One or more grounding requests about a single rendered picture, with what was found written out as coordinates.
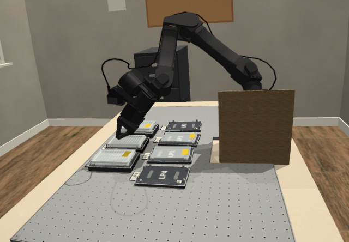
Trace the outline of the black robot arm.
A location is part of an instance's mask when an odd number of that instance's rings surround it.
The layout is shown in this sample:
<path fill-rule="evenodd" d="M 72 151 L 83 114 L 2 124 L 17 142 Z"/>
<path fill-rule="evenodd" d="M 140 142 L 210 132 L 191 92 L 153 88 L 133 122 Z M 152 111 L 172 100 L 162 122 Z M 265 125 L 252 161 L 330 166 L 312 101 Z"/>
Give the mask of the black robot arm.
<path fill-rule="evenodd" d="M 262 89 L 262 76 L 257 65 L 248 57 L 244 58 L 232 51 L 202 24 L 199 17 L 191 12 L 164 17 L 154 80 L 150 82 L 137 69 L 132 69 L 119 79 L 119 85 L 111 88 L 107 95 L 107 103 L 118 106 L 127 103 L 120 115 L 129 121 L 137 107 L 139 111 L 147 112 L 157 100 L 168 96 L 173 81 L 177 36 L 179 41 L 191 42 L 214 58 L 243 90 L 267 90 Z"/>

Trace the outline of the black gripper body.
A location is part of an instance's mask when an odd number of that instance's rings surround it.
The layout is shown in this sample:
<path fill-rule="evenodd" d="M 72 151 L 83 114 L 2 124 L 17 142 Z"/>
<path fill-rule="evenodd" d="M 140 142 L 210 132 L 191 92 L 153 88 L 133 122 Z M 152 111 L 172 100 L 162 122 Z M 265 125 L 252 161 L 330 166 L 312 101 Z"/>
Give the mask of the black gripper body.
<path fill-rule="evenodd" d="M 132 135 L 139 128 L 142 121 L 145 120 L 144 116 L 147 114 L 146 111 L 139 111 L 138 107 L 136 109 L 136 112 L 129 121 L 127 121 L 121 115 L 117 118 L 118 122 L 124 124 L 127 127 L 127 133 L 129 133 L 130 135 Z"/>

